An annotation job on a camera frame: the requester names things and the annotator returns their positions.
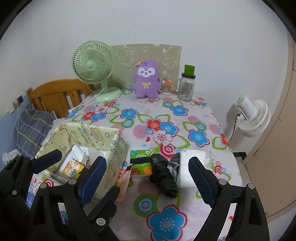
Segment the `yellow cartoon fabric storage box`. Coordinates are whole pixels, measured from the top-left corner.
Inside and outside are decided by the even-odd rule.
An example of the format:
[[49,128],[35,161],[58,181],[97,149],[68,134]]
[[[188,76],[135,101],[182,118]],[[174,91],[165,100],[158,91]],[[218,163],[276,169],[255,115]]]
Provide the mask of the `yellow cartoon fabric storage box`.
[[61,160],[49,166],[43,173],[60,184],[66,183],[69,179],[58,176],[56,172],[61,161],[74,145],[107,152],[104,157],[106,171],[95,192],[98,197],[102,197],[111,186],[116,184],[119,171],[127,156],[126,145],[121,138],[120,130],[102,126],[63,122],[44,140],[35,156],[38,158],[53,150],[59,150],[62,153]]

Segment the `floral tablecloth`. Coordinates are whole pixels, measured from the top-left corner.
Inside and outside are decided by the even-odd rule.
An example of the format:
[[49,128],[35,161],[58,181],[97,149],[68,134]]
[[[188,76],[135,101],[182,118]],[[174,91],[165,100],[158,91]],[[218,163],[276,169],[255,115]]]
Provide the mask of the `floral tablecloth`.
[[[156,99],[137,99],[127,89],[106,102],[86,100],[69,111],[64,122],[116,128],[126,145],[125,167],[131,150],[150,150],[170,160],[180,151],[205,151],[206,168],[232,185],[241,183],[227,137],[202,97],[184,102],[174,93]],[[125,197],[117,202],[111,227],[120,240],[193,240],[211,208],[197,187],[179,188],[176,198],[161,191],[139,194],[144,175],[131,175]]]

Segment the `glass jar green lid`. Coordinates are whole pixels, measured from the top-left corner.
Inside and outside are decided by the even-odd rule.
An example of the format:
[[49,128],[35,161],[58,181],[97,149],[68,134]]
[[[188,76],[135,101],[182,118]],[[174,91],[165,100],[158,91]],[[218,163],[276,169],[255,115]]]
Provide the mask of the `glass jar green lid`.
[[176,81],[178,99],[190,102],[193,97],[195,87],[195,66],[185,65],[181,78]]

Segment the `white plastic bag pack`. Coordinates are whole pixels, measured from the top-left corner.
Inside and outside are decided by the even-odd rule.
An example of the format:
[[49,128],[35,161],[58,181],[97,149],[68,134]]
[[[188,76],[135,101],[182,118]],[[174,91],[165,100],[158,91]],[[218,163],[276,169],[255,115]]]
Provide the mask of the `white plastic bag pack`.
[[74,145],[66,154],[65,158],[61,161],[56,174],[65,179],[70,179],[62,173],[62,170],[64,169],[68,161],[70,161],[71,159],[75,159],[85,167],[84,169],[89,169],[91,165],[95,162],[97,157],[105,157],[106,153],[106,151],[100,151],[95,148]]

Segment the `beige patterned cardboard panel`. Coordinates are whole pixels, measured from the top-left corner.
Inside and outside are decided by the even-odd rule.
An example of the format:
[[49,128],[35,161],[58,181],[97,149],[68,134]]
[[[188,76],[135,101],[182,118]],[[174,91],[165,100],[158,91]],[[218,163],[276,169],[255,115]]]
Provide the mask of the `beige patterned cardboard panel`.
[[160,78],[175,82],[179,77],[182,47],[174,45],[127,44],[111,47],[115,57],[114,70],[108,86],[132,88],[136,64],[152,59],[156,61]]

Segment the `yellow cartoon tissue pack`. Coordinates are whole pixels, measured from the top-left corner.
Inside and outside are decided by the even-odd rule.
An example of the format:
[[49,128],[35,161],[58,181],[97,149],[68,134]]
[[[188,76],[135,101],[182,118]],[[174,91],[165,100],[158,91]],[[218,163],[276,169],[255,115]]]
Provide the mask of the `yellow cartoon tissue pack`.
[[67,162],[66,166],[62,170],[62,173],[71,179],[78,179],[84,168],[85,167],[81,163],[75,159],[71,159]]

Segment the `red striped white cloth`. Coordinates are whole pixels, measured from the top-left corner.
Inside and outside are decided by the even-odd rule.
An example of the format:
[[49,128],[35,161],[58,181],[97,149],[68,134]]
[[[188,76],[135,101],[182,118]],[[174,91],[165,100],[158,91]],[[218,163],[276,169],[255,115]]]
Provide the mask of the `red striped white cloth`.
[[150,181],[148,176],[144,176],[138,181],[137,191],[139,194],[149,194],[157,196],[159,193],[159,188],[157,187],[157,185]]

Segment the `blue plaid pillow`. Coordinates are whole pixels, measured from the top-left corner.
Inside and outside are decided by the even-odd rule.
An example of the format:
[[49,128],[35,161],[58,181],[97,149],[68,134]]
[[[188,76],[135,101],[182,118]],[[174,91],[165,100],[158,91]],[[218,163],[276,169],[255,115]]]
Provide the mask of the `blue plaid pillow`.
[[21,113],[14,129],[16,149],[25,157],[35,156],[52,129],[55,115],[35,109],[28,104]]

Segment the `black plastic bundle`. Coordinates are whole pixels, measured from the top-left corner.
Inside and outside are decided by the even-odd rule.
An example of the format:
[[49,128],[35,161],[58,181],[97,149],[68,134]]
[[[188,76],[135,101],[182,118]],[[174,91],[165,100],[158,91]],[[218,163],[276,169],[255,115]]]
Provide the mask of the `black plastic bundle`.
[[149,180],[168,198],[176,198],[177,184],[171,174],[168,160],[161,154],[152,154],[150,157],[152,174]]

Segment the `green tissue pack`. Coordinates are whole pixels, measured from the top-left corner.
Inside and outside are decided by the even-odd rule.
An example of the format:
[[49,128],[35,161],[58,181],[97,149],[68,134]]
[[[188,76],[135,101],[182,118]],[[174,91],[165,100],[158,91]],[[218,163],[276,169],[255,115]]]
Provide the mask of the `green tissue pack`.
[[131,150],[130,163],[132,164],[132,175],[149,176],[152,174],[150,163],[150,150]]

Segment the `white tissue pack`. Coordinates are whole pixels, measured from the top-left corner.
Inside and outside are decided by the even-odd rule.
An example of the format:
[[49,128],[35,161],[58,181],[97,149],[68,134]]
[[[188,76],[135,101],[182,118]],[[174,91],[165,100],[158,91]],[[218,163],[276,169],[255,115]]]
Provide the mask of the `white tissue pack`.
[[192,157],[197,157],[202,164],[208,163],[207,154],[205,151],[190,150],[180,151],[180,166],[177,178],[177,186],[179,188],[192,188],[195,187],[195,182],[189,172],[189,160]]

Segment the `purple plush toy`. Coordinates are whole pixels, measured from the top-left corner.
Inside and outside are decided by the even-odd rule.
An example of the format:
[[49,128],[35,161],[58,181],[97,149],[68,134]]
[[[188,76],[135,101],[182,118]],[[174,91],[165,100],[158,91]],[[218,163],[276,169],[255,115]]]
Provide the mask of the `purple plush toy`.
[[152,59],[142,61],[136,66],[133,73],[135,97],[156,99],[161,89],[159,75],[157,63]]

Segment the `toothpick jar orange lid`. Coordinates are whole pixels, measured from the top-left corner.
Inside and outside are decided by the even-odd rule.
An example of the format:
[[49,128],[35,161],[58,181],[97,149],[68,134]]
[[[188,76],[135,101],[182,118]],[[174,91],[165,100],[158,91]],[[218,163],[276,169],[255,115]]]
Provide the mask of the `toothpick jar orange lid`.
[[169,95],[174,87],[175,84],[172,81],[163,79],[161,92],[163,95]]

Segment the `pink paper bag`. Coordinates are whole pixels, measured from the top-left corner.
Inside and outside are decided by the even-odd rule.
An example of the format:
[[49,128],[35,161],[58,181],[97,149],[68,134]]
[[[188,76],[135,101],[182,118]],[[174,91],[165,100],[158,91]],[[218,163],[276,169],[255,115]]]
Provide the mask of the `pink paper bag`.
[[131,172],[132,172],[132,164],[122,167],[119,172],[118,179],[116,182],[116,186],[119,187],[120,189],[119,195],[116,199],[117,202],[122,202],[125,197],[128,184],[130,182]]

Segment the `white crumpled cloth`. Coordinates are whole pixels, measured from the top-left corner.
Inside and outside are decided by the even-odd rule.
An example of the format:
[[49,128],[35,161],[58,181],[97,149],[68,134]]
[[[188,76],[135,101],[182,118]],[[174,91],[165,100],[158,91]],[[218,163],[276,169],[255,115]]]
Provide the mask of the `white crumpled cloth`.
[[11,160],[18,156],[20,152],[17,149],[10,151],[9,153],[3,153],[3,163],[6,166]]

